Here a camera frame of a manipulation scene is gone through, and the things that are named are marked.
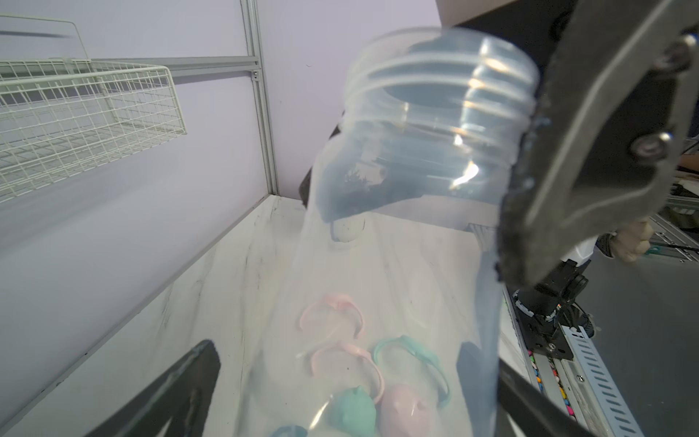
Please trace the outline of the pink bottle cap right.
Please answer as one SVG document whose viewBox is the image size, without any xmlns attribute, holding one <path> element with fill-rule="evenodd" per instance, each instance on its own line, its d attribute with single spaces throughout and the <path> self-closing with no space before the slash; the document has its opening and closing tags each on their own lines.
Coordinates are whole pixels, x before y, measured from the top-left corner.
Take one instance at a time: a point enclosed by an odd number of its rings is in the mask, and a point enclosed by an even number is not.
<svg viewBox="0 0 699 437">
<path fill-rule="evenodd" d="M 381 436 L 425 437 L 431 431 L 433 408 L 411 386 L 390 385 L 380 402 Z"/>
</svg>

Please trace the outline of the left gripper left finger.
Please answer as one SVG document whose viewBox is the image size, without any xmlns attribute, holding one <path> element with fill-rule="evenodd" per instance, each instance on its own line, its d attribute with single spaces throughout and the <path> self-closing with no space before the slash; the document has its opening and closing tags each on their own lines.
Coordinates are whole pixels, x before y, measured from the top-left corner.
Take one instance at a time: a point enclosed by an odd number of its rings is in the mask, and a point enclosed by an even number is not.
<svg viewBox="0 0 699 437">
<path fill-rule="evenodd" d="M 220 374 L 212 340 L 203 340 L 90 436 L 201 436 Z"/>
</svg>

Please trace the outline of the clear baby bottle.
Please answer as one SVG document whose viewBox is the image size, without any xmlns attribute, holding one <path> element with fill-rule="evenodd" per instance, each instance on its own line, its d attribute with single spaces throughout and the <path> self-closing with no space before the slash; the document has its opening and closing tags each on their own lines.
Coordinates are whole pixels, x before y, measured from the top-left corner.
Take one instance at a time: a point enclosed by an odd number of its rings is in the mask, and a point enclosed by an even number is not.
<svg viewBox="0 0 699 437">
<path fill-rule="evenodd" d="M 300 242 L 261 340 L 236 433 L 329 426 L 360 386 L 433 408 L 427 436 L 474 436 L 464 342 L 499 362 L 497 227 L 539 71 L 516 45 L 455 27 L 371 42 L 348 73 L 339 131 L 311 169 Z"/>
</svg>

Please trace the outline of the teal nipple collar with straw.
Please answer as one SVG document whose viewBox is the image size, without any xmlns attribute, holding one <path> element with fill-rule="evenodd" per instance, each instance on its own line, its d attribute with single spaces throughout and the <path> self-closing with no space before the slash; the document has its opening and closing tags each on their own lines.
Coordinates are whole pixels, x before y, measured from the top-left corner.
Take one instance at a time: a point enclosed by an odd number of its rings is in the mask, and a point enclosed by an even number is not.
<svg viewBox="0 0 699 437">
<path fill-rule="evenodd" d="M 284 425 L 276 429 L 270 437 L 307 437 L 308 430 L 300 425 Z"/>
</svg>

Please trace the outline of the mint green bottle cap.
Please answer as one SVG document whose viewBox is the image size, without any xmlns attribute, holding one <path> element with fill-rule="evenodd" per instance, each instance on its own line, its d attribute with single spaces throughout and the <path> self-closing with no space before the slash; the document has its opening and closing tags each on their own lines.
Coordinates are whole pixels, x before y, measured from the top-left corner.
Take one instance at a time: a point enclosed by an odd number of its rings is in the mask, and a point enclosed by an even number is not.
<svg viewBox="0 0 699 437">
<path fill-rule="evenodd" d="M 375 403 L 360 386 L 345 389 L 333 396 L 328 407 L 327 422 L 335 430 L 349 436 L 373 436 L 377 422 Z"/>
</svg>

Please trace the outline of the aluminium front rail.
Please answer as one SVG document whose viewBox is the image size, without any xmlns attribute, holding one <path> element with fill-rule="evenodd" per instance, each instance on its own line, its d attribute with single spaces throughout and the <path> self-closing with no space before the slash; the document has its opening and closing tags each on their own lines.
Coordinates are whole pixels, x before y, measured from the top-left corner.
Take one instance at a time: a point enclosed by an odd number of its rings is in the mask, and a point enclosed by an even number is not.
<svg viewBox="0 0 699 437">
<path fill-rule="evenodd" d="M 637 420 L 583 328 L 562 327 L 562 343 L 540 349 L 525 341 L 512 294 L 504 291 L 502 344 L 524 361 L 522 373 L 538 393 L 596 436 L 642 436 Z"/>
</svg>

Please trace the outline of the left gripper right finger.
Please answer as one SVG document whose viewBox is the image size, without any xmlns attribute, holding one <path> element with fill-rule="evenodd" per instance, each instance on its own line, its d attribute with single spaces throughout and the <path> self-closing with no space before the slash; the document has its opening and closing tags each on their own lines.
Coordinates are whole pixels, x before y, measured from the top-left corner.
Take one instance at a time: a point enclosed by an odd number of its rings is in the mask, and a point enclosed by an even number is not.
<svg viewBox="0 0 699 437">
<path fill-rule="evenodd" d="M 493 436 L 502 407 L 527 436 L 590 436 L 504 361 L 488 364 L 482 351 L 464 342 L 458 375 L 474 436 Z"/>
</svg>

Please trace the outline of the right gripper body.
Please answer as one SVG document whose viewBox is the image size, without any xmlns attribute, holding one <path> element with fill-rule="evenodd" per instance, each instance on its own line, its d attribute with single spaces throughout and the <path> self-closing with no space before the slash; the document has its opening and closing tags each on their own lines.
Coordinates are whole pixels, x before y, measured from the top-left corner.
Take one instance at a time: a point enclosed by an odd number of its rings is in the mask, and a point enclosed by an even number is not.
<svg viewBox="0 0 699 437">
<path fill-rule="evenodd" d="M 440 1 L 444 27 L 520 47 L 542 80 L 498 229 L 499 274 L 542 280 L 577 243 L 657 212 L 698 100 L 695 1 Z"/>
</svg>

